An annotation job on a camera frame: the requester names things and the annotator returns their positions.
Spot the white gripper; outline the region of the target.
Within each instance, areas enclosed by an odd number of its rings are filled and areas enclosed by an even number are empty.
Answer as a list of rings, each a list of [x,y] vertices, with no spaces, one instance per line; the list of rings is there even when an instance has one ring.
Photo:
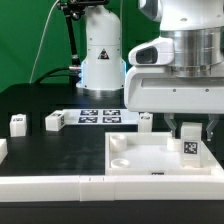
[[[133,66],[126,75],[124,103],[129,111],[165,113],[176,136],[176,113],[209,114],[207,140],[224,114],[224,64],[212,67],[207,77],[175,77],[166,66]]]

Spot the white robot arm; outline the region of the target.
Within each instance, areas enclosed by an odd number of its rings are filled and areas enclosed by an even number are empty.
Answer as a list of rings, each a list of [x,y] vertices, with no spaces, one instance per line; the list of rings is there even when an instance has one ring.
[[[120,56],[119,23],[98,4],[86,10],[87,56],[81,87],[102,96],[124,91],[135,112],[206,114],[207,136],[224,114],[224,0],[138,0],[160,24],[159,36],[133,48],[127,70]]]

